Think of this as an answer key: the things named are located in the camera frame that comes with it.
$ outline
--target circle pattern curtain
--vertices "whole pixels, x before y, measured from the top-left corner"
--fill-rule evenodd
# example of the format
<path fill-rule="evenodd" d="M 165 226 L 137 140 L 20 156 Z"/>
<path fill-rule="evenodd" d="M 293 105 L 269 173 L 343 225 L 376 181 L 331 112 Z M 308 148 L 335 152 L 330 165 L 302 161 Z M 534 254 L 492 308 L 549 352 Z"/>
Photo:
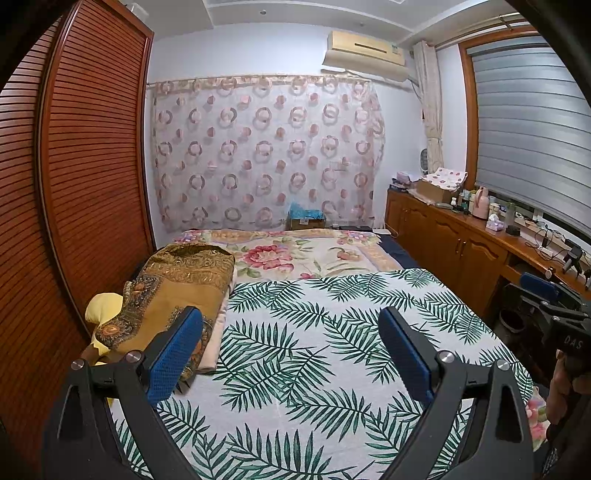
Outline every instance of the circle pattern curtain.
<path fill-rule="evenodd" d="M 292 202 L 371 225 L 384 120 L 372 83 L 218 77 L 156 85 L 152 167 L 169 232 L 282 230 Z"/>

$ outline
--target trash bin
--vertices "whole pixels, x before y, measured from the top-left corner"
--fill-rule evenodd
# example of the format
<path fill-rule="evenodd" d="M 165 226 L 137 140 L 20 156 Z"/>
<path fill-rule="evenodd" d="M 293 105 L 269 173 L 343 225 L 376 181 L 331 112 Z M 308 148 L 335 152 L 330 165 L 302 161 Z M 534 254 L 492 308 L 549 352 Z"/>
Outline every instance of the trash bin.
<path fill-rule="evenodd" d="M 524 330 L 525 322 L 519 313 L 514 310 L 501 310 L 499 322 L 496 324 L 494 332 L 505 345 L 509 346 L 519 342 L 519 336 Z"/>

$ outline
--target white wall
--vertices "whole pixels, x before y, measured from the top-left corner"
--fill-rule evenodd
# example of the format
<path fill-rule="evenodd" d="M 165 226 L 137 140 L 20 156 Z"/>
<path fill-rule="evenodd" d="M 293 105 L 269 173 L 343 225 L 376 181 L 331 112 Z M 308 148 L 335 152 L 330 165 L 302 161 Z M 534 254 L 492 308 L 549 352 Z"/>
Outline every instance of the white wall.
<path fill-rule="evenodd" d="M 437 52 L 441 76 L 443 110 L 443 162 L 452 170 L 466 169 L 467 116 L 466 89 L 460 48 L 457 45 Z"/>
<path fill-rule="evenodd" d="M 233 74 L 318 74 L 330 30 L 313 25 L 258 23 L 224 25 L 214 30 L 163 38 L 152 47 L 148 82 Z M 420 153 L 427 140 L 421 105 L 410 81 L 396 86 L 377 83 L 375 87 L 386 126 L 384 160 L 374 185 L 374 211 L 377 218 L 383 218 L 392 176 L 399 170 L 418 173 Z M 149 108 L 146 117 L 145 131 L 149 135 Z M 147 164 L 152 223 L 157 245 L 162 246 L 170 235 L 166 234 L 160 219 L 150 172 L 152 167 Z"/>

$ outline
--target palm leaf pattern bedspread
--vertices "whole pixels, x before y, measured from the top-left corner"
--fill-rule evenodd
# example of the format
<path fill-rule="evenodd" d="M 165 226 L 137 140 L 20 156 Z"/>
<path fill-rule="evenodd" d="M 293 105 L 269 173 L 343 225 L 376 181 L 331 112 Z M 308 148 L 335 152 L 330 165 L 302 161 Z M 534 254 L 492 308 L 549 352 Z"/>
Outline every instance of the palm leaf pattern bedspread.
<path fill-rule="evenodd" d="M 377 479 L 422 407 L 381 343 L 379 311 L 395 306 L 438 349 L 490 365 L 507 359 L 525 400 L 525 368 L 426 270 L 239 284 L 217 371 L 178 386 L 157 408 L 203 479 Z M 471 400 L 458 408 L 432 475 L 448 469 Z M 132 467 L 148 474 L 117 401 Z"/>

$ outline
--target curtain rod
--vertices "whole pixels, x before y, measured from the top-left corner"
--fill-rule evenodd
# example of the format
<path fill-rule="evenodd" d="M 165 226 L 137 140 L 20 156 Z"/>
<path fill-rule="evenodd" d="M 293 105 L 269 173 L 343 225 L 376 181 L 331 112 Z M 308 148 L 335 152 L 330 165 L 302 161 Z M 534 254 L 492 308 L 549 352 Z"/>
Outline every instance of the curtain rod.
<path fill-rule="evenodd" d="M 363 77 L 361 75 L 351 74 L 348 72 L 335 72 L 330 74 L 333 77 L 342 79 L 364 79 L 367 81 L 375 81 L 371 78 Z M 146 83 L 146 88 L 155 88 L 157 85 L 164 82 L 191 82 L 192 80 L 214 80 L 224 79 L 232 77 L 326 77 L 325 73 L 249 73 L 249 74 L 236 74 L 236 75 L 211 75 L 208 77 L 187 77 L 182 79 L 171 79 L 171 80 L 160 80 L 159 82 Z"/>
<path fill-rule="evenodd" d="M 446 47 L 450 47 L 456 43 L 460 43 L 463 40 L 468 40 L 468 38 L 473 38 L 479 36 L 479 34 L 486 34 L 490 33 L 491 31 L 499 31 L 499 30 L 513 30 L 514 27 L 519 27 L 521 25 L 529 25 L 530 23 L 525 20 L 522 16 L 520 18 L 514 18 L 510 20 L 506 20 L 503 16 L 498 17 L 499 21 L 496 23 L 492 23 L 489 25 L 483 25 L 482 27 L 475 28 L 474 30 L 467 31 L 460 35 L 457 35 L 453 38 L 450 38 L 446 41 L 443 41 L 437 45 L 435 45 L 436 50 L 441 50 Z"/>

